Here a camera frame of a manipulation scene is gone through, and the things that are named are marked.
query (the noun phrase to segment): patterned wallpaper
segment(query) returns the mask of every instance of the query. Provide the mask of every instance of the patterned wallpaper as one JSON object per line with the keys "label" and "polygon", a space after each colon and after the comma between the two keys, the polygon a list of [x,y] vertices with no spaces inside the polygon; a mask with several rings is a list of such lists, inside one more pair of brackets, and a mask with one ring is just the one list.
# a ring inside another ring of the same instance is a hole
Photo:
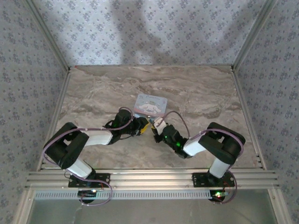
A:
{"label": "patterned wallpaper", "polygon": [[33,0],[69,65],[232,64],[264,0]]}
{"label": "patterned wallpaper", "polygon": [[299,2],[280,0],[237,72],[267,168],[299,224]]}
{"label": "patterned wallpaper", "polygon": [[65,71],[18,0],[0,1],[0,223],[36,168]]}

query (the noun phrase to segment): mounting plate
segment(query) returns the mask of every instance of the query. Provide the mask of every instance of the mounting plate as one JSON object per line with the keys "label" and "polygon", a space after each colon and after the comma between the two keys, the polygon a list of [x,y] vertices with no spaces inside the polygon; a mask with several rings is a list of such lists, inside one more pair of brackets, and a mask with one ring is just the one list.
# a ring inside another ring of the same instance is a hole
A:
{"label": "mounting plate", "polygon": [[235,182],[232,175],[226,172],[222,178],[218,179],[217,182],[213,183],[209,181],[209,177],[211,174],[209,173],[193,173],[192,181],[193,187],[195,188],[210,188],[210,187],[234,187]]}
{"label": "mounting plate", "polygon": [[[96,173],[94,180],[101,180],[110,183],[110,174]],[[102,185],[99,182],[82,181],[71,175],[69,179],[69,188],[102,188]]]}

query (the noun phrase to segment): marble surface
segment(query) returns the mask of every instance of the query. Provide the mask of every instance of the marble surface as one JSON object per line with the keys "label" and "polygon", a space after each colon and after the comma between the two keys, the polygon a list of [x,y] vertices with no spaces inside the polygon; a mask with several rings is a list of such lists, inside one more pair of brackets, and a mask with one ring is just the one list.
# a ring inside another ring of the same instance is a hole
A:
{"label": "marble surface", "polygon": [[[241,133],[246,138],[245,149],[234,167],[257,166],[229,67],[72,68],[57,130],[69,121],[82,127],[103,126],[120,107],[133,108],[139,93],[167,98],[166,111],[181,113],[191,136],[213,121]],[[167,122],[187,136],[176,114],[170,115]],[[190,159],[179,158],[166,144],[156,143],[150,129],[110,146],[85,147],[81,156],[94,168],[208,168],[214,160],[208,151]]]}

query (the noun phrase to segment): white perforated strip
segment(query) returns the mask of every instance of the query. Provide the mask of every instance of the white perforated strip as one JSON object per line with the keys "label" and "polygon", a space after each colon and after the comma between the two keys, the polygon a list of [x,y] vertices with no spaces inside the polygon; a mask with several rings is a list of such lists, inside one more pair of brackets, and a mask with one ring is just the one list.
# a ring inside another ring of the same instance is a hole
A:
{"label": "white perforated strip", "polygon": [[[77,191],[37,191],[36,200],[47,199],[78,199]],[[110,192],[107,190],[97,192],[96,197],[89,199],[107,199]],[[209,190],[118,190],[113,192],[114,200],[150,200],[150,199],[210,199]]]}

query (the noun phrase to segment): small box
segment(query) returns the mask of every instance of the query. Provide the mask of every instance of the small box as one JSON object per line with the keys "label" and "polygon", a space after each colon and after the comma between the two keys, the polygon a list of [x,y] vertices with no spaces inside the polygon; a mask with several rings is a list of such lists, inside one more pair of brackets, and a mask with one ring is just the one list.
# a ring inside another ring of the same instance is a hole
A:
{"label": "small box", "polygon": [[135,116],[149,118],[150,120],[165,115],[167,99],[146,94],[138,94],[134,105]]}

